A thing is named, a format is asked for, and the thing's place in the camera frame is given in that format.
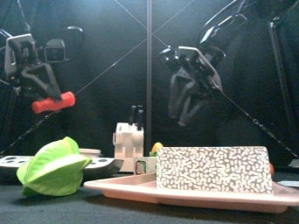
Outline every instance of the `black table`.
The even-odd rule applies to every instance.
[[[299,174],[278,173],[274,180],[299,180]],[[81,187],[65,197],[23,196],[23,187],[0,185],[0,223],[252,223],[298,224],[299,206],[280,214],[252,213],[156,205],[107,198],[101,191]]]

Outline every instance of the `black and white speckled box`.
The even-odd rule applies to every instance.
[[[234,193],[274,193],[266,147],[163,147],[156,187]]]

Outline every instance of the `pink tray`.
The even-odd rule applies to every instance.
[[[299,206],[299,191],[274,182],[274,194],[158,189],[155,173],[92,180],[84,187],[109,198],[184,207],[207,207],[279,214]]]

